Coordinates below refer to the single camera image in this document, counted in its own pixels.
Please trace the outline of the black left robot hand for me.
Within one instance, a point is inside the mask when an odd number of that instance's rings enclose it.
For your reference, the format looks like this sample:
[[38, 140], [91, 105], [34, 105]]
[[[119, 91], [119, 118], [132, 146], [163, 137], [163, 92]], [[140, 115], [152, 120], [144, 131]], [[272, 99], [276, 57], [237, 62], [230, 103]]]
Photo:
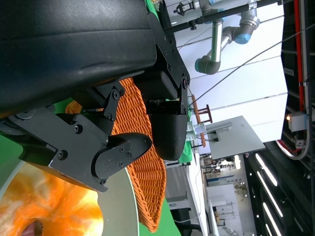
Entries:
[[[132, 78], [152, 135], [112, 135], [121, 80]], [[189, 73], [143, 0], [3, 0], [0, 132], [20, 159], [105, 192], [107, 179], [155, 147], [178, 160]]]

